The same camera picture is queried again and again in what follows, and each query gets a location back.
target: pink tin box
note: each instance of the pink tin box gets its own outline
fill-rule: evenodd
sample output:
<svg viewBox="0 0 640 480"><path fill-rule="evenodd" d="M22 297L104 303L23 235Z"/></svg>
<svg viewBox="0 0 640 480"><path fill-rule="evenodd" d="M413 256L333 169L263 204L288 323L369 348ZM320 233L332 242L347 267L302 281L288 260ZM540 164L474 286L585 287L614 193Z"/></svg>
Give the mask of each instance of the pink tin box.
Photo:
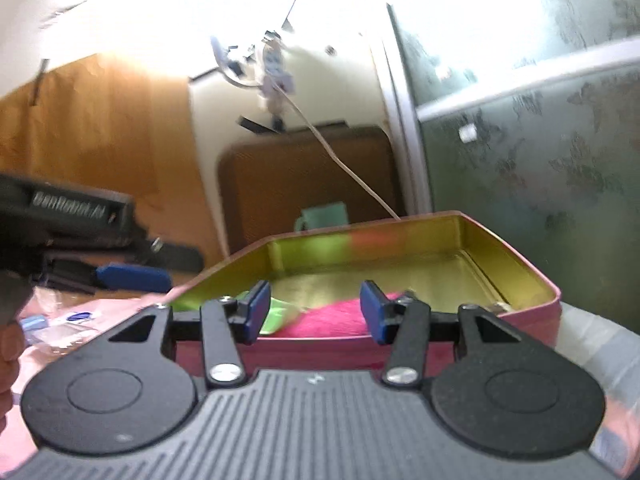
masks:
<svg viewBox="0 0 640 480"><path fill-rule="evenodd" d="M374 280L387 294L410 289L443 312L455 312L462 303L505 304L506 320L550 346L561 315L560 290L504 240L460 212L265 238L201 274L172 306L196 309L258 280L270 280L274 298L305 308L353 300L363 280ZM249 370L376 370L390 347L369 335L270 336L240 351ZM430 345L429 374L451 361L450 344ZM200 346L180 343L178 362L201 375Z"/></svg>

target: black circular base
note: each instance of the black circular base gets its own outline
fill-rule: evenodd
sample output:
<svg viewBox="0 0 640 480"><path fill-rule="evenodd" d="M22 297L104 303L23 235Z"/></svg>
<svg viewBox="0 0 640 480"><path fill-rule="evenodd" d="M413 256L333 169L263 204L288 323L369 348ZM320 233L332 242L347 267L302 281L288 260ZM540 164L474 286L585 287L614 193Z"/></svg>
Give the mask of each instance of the black circular base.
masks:
<svg viewBox="0 0 640 480"><path fill-rule="evenodd" d="M486 345L433 380L431 402L473 447L508 458L549 459L586 449L604 395L584 370L542 345Z"/></svg>
<svg viewBox="0 0 640 480"><path fill-rule="evenodd" d="M127 348L124 355L121 346L110 346L95 359L86 351L70 354L28 384L22 416L38 446L81 455L132 451L171 433L191 413L196 389L187 372L157 354Z"/></svg>

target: wooden panel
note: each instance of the wooden panel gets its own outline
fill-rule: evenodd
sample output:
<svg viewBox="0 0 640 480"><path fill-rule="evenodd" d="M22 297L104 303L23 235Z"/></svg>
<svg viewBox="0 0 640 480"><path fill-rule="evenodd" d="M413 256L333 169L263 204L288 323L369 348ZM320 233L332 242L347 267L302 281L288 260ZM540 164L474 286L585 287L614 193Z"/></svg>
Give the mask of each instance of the wooden panel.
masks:
<svg viewBox="0 0 640 480"><path fill-rule="evenodd" d="M0 170L133 195L153 235L222 259L191 128L185 78L97 54L0 100Z"/></svg>

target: white cable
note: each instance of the white cable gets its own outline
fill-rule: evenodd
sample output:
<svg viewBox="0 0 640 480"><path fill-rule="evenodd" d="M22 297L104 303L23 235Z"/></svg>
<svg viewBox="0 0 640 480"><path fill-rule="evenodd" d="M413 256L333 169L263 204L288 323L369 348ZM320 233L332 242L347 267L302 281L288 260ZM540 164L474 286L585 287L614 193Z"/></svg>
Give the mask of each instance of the white cable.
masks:
<svg viewBox="0 0 640 480"><path fill-rule="evenodd" d="M343 161L340 160L340 158L338 158L338 156L335 154L334 149L329 145L329 143L324 140L324 137L322 136L322 134L318 131L318 129L313 126L313 124L311 124L311 122L306 118L306 116L302 113L302 110L300 110L300 108L298 108L298 106L295 104L295 102L293 102L291 100L291 98L285 93L285 91L280 88L280 86L270 77L269 79L271 79L271 83L273 84L273 87L280 92L280 94L282 94L282 96L284 97L284 99L291 105L291 107L296 111L296 113L300 116L300 118L305 121L306 126L308 126L308 128L311 130L311 132L316 136L316 139L318 139L318 141L320 142L320 144L322 144L322 147L326 150L326 152L328 153L328 155L333 159L333 161L340 166L340 168L342 170L344 170L344 172L346 174L348 174L353 180L355 180L358 184L360 184L360 186L362 187L362 189L364 189L364 191L366 191L367 193L369 193L373 198L376 199L376 201L383 207L385 208L386 212L389 213L389 215L391 215L392 218L395 218L396 220L399 220L400 217L396 214L396 212L391 209L389 207L389 204L387 204L384 200L382 200L382 197L376 193L375 191L373 191L366 182L364 182L364 180L362 180L359 176L357 176Z"/></svg>

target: black device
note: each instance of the black device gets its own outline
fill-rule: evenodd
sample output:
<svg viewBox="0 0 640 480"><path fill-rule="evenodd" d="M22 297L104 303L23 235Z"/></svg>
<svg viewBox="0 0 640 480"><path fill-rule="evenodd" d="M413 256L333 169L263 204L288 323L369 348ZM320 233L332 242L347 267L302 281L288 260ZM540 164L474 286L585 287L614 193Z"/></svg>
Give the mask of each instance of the black device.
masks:
<svg viewBox="0 0 640 480"><path fill-rule="evenodd" d="M81 260L91 254L135 267L95 267ZM0 269L72 292L171 287L167 273L143 267L200 272L204 261L195 248L148 239L128 195L0 174Z"/></svg>
<svg viewBox="0 0 640 480"><path fill-rule="evenodd" d="M29 280L0 269L0 328L10 323L33 295Z"/></svg>
<svg viewBox="0 0 640 480"><path fill-rule="evenodd" d="M364 282L374 338L392 344L367 370L260 370L236 343L270 305L259 282L242 301L196 312L155 305L53 362L27 385L22 416L39 452L12 480L611 480L588 447L604 394L584 370L475 305L432 312ZM202 342L204 378L173 362ZM430 341L456 362L424 375Z"/></svg>

